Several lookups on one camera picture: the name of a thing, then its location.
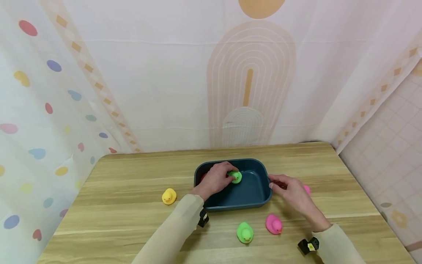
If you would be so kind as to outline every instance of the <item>wood grain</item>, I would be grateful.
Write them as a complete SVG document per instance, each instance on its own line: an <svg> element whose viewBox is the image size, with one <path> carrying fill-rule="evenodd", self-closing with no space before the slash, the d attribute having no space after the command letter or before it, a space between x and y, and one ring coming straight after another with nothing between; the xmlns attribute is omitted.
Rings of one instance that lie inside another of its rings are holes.
<svg viewBox="0 0 422 264"><path fill-rule="evenodd" d="M163 191L175 189L180 200L192 188L194 171L202 162L234 158L258 159L268 173L285 173L309 185L317 206L343 228L367 263L414 263L332 147L323 142L105 156L38 263L131 263L176 205L161 202ZM265 229L271 212L283 221L280 236ZM309 226L277 196L261 208L209 216L208 225L198 227L183 245L176 263L321 263L297 249L301 239L309 238ZM248 245L235 234L243 221L255 232Z"/></svg>

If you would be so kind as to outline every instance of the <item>fabric backdrop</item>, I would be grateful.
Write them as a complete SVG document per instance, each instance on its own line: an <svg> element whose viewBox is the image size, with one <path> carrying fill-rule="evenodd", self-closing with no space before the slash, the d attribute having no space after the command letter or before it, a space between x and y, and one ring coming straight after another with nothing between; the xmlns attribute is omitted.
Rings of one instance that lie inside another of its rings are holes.
<svg viewBox="0 0 422 264"><path fill-rule="evenodd" d="M34 263L105 154L307 140L340 151L420 59L421 9L3 0L0 256Z"/></svg>

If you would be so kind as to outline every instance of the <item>sleeve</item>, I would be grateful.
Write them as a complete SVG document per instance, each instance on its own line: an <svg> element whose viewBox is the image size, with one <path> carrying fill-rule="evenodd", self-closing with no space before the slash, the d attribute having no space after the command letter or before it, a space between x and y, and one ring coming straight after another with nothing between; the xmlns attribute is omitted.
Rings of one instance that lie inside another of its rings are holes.
<svg viewBox="0 0 422 264"><path fill-rule="evenodd" d="M132 264L172 263L185 240L196 230L203 206L204 200L198 195L185 195L146 242Z"/></svg>
<svg viewBox="0 0 422 264"><path fill-rule="evenodd" d="M312 235L319 241L317 252L325 264L365 264L350 239L337 224Z"/></svg>

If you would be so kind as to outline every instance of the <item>rubber duck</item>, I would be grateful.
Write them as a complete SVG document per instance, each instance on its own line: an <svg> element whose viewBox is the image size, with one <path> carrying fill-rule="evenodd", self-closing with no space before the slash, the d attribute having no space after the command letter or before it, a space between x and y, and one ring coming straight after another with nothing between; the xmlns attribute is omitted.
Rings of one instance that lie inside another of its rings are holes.
<svg viewBox="0 0 422 264"><path fill-rule="evenodd" d="M167 205L174 203L176 198L177 194L172 188L168 188L167 190L165 190L165 192L161 196L162 202Z"/></svg>
<svg viewBox="0 0 422 264"><path fill-rule="evenodd" d="M306 192L309 194L309 195L311 195L311 188L309 188L309 186L308 185L303 185L303 188L306 190Z"/></svg>
<svg viewBox="0 0 422 264"><path fill-rule="evenodd" d="M239 183L242 180L242 174L240 171L231 171L229 176L233 176L235 178L232 183Z"/></svg>
<svg viewBox="0 0 422 264"><path fill-rule="evenodd" d="M278 217L274 214L269 214L265 220L265 227L271 234L278 235L281 234L283 225Z"/></svg>
<svg viewBox="0 0 422 264"><path fill-rule="evenodd" d="M252 227L246 222L240 223L236 234L239 241L244 244L249 244L254 238L254 230L252 230Z"/></svg>

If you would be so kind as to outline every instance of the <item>wrist strap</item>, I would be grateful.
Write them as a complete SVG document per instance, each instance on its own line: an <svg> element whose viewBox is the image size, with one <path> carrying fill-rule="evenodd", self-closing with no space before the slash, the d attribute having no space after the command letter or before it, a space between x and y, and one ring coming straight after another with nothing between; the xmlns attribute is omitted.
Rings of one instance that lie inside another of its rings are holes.
<svg viewBox="0 0 422 264"><path fill-rule="evenodd" d="M307 255L310 252L318 250L319 241L316 237L311 238L309 241L303 239L299 242L298 247L304 255Z"/></svg>

